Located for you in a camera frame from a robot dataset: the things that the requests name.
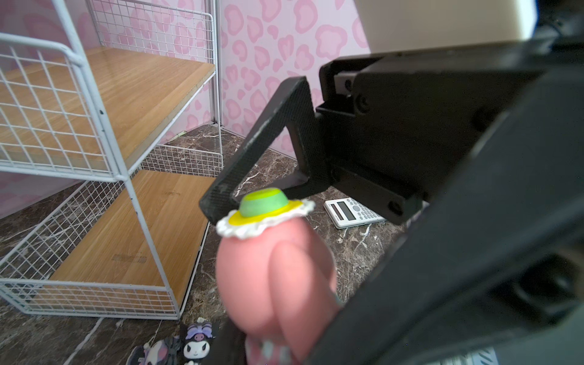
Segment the green hat pink figurine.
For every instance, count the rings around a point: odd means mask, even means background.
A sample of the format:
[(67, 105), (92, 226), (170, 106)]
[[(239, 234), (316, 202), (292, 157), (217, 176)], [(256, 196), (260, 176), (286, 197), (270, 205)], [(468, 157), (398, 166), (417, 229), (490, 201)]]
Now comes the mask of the green hat pink figurine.
[(216, 225), (215, 277), (249, 364), (300, 364), (342, 308), (332, 251), (311, 227), (308, 199), (267, 188)]

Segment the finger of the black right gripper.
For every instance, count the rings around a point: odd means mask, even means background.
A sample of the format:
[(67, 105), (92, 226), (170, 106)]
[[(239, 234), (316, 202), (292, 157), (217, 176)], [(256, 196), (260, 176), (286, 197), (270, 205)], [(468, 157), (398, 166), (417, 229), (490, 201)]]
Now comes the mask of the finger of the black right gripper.
[(239, 206), (236, 188), (284, 129), (289, 132), (298, 169), (271, 186), (290, 199), (303, 199), (332, 185), (308, 80), (304, 76), (288, 78), (280, 83), (248, 136), (201, 198), (199, 207), (212, 225)]

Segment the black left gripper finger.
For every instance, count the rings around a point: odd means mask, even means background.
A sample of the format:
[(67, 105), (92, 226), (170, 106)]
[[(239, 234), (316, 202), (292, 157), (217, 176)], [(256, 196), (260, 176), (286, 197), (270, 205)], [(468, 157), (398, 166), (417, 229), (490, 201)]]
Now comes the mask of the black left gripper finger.
[(424, 364), (582, 309), (583, 73), (520, 94), (336, 316), (309, 364)]

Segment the large purple Kuromi doll figurine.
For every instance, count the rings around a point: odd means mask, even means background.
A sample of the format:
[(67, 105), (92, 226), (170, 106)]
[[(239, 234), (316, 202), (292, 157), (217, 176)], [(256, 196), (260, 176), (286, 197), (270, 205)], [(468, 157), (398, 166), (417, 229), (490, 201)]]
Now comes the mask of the large purple Kuromi doll figurine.
[(126, 365), (161, 365), (178, 364), (183, 342), (178, 337), (169, 337), (135, 347), (129, 355)]

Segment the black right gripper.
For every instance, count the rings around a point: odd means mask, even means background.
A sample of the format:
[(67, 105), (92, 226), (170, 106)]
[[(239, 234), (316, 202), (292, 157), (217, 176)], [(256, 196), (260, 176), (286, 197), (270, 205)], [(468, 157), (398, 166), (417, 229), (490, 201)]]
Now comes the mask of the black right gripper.
[(541, 43), (347, 56), (319, 71), (332, 185), (400, 224), (546, 69)]

